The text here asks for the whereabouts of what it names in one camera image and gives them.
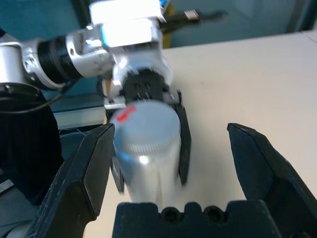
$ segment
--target table surface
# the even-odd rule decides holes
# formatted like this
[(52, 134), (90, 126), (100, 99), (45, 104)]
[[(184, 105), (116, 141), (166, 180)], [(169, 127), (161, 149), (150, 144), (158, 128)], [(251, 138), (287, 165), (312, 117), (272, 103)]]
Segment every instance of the table surface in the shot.
[[(192, 135), (187, 185), (177, 205), (225, 209), (245, 199), (236, 176), (229, 122), (252, 127), (295, 168), (317, 197), (317, 31), (164, 50), (181, 89)], [(56, 114), (60, 128), (102, 123), (103, 108)], [(109, 238), (118, 194), (112, 175), (100, 216), (85, 238)]]

